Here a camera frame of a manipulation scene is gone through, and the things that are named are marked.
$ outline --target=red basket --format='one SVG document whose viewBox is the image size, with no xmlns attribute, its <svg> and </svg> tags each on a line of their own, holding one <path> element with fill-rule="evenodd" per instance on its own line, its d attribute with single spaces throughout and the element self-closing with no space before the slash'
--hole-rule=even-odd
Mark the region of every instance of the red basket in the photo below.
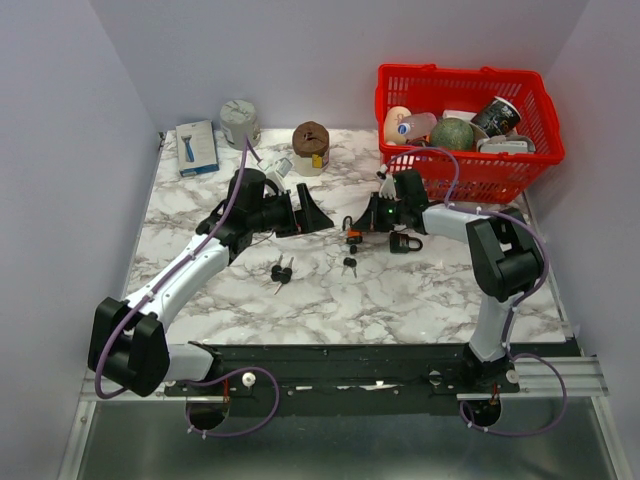
<svg viewBox="0 0 640 480">
<path fill-rule="evenodd" d="M 558 117 L 536 72 L 443 69 L 435 65 L 382 65 L 378 70 L 376 118 L 382 162 L 415 147 L 384 143 L 384 119 L 391 107 L 402 105 L 412 114 L 445 109 L 480 111 L 494 96 L 511 102 L 522 120 L 520 135 L 533 140 L 536 153 L 489 154 L 452 152 L 460 162 L 460 181 L 452 199 L 481 203 L 508 203 L 544 172 L 564 158 Z M 390 171 L 414 168 L 420 172 L 430 199 L 444 198 L 454 175 L 445 155 L 407 155 L 396 159 Z"/>
</svg>

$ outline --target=box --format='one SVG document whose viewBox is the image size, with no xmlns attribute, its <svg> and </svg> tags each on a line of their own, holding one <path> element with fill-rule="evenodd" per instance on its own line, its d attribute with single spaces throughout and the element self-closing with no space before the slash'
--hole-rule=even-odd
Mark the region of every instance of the box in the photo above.
<svg viewBox="0 0 640 480">
<path fill-rule="evenodd" d="M 213 128 L 209 120 L 178 125 L 176 141 L 178 142 L 178 170 L 183 177 L 217 172 L 220 169 Z M 191 146 L 193 159 L 189 155 L 187 142 Z"/>
</svg>

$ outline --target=metal floor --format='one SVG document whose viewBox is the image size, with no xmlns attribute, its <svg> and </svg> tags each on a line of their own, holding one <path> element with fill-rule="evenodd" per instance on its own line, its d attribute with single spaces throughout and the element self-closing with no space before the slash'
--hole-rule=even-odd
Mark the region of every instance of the metal floor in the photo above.
<svg viewBox="0 0 640 480">
<path fill-rule="evenodd" d="M 501 429 L 548 423 L 559 400 L 505 401 Z M 101 402 L 80 478 L 412 480 L 614 479 L 588 398 L 572 399 L 554 431 L 506 439 L 428 415 L 276 418 L 253 435 L 187 435 L 179 402 Z M 255 419 L 230 419 L 225 429 Z"/>
</svg>

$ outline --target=gray wall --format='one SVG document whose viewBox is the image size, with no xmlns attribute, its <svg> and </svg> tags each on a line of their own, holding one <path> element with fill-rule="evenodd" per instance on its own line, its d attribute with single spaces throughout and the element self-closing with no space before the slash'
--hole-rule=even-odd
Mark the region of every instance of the gray wall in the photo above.
<svg viewBox="0 0 640 480">
<path fill-rule="evenodd" d="M 546 73 L 587 0 L 91 0 L 159 129 L 246 98 L 266 126 L 375 125 L 382 63 Z"/>
<path fill-rule="evenodd" d="M 640 477 L 639 18 L 637 0 L 591 0 L 547 75 L 567 157 L 532 202 L 569 319 L 600 357 Z"/>
<path fill-rule="evenodd" d="M 157 133 L 86 0 L 0 6 L 0 477 L 56 478 Z"/>
</svg>

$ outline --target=tin can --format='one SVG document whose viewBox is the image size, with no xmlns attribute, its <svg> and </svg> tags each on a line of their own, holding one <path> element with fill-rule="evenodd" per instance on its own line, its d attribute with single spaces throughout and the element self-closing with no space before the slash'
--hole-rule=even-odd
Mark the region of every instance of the tin can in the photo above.
<svg viewBox="0 0 640 480">
<path fill-rule="evenodd" d="M 518 109 L 501 97 L 494 97 L 471 119 L 471 124 L 478 127 L 486 136 L 506 135 L 520 123 Z"/>
<path fill-rule="evenodd" d="M 245 138 L 252 147 L 260 142 L 260 126 L 256 107 L 245 100 L 232 100 L 220 110 L 220 128 L 230 147 L 244 148 Z"/>
<path fill-rule="evenodd" d="M 303 177 L 320 175 L 329 165 L 329 132 L 319 123 L 298 125 L 291 143 L 293 165 Z"/>
</svg>

